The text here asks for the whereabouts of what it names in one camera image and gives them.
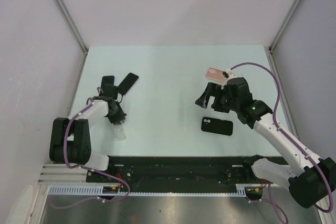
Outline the white-edged black smartphone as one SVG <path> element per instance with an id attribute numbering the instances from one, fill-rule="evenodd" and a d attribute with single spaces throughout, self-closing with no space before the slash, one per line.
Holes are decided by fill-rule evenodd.
<path id="1" fill-rule="evenodd" d="M 118 85 L 118 92 L 121 95 L 126 95 L 128 91 L 134 86 L 134 84 L 138 81 L 139 76 L 134 73 L 128 73 L 127 76 L 121 81 Z"/>

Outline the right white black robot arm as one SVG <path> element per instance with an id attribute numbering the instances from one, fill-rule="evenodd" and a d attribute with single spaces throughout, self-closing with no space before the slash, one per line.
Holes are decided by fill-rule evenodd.
<path id="1" fill-rule="evenodd" d="M 288 164 L 285 167 L 256 155 L 242 169 L 245 181 L 266 179 L 288 190 L 304 208 L 310 208 L 324 197 L 332 198 L 335 161 L 321 158 L 283 128 L 275 112 L 265 102 L 253 98 L 244 78 L 229 79 L 224 85 L 208 83 L 195 104 L 205 109 L 210 97 L 214 97 L 211 105 L 214 111 L 235 112 L 242 124 L 264 137 Z"/>

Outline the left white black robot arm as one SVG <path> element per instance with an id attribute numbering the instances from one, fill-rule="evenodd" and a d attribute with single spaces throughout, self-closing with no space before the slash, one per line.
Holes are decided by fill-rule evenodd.
<path id="1" fill-rule="evenodd" d="M 122 126 L 124 113 L 118 95 L 123 96 L 121 88 L 106 84 L 97 88 L 98 95 L 88 98 L 86 106 L 76 114 L 67 118 L 56 118 L 51 132 L 49 158 L 57 164 L 65 164 L 68 168 L 84 166 L 98 170 L 98 176 L 105 182 L 115 178 L 116 169 L 109 165 L 109 157 L 92 150 L 90 128 L 100 119 L 107 118 L 112 124 L 114 136 L 125 140 Z"/>

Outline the blue-edged black smartphone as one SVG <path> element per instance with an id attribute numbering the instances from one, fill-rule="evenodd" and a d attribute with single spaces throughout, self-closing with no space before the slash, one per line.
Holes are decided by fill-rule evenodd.
<path id="1" fill-rule="evenodd" d="M 103 76 L 101 81 L 101 88 L 104 90 L 106 87 L 114 85 L 114 76 Z"/>

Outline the clear magsafe phone case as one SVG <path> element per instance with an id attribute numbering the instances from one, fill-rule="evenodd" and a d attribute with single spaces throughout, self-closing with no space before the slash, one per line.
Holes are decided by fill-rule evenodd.
<path id="1" fill-rule="evenodd" d="M 125 140 L 126 134 L 123 128 L 125 120 L 122 120 L 121 122 L 117 122 L 113 124 L 113 133 L 116 139 L 118 140 Z"/>

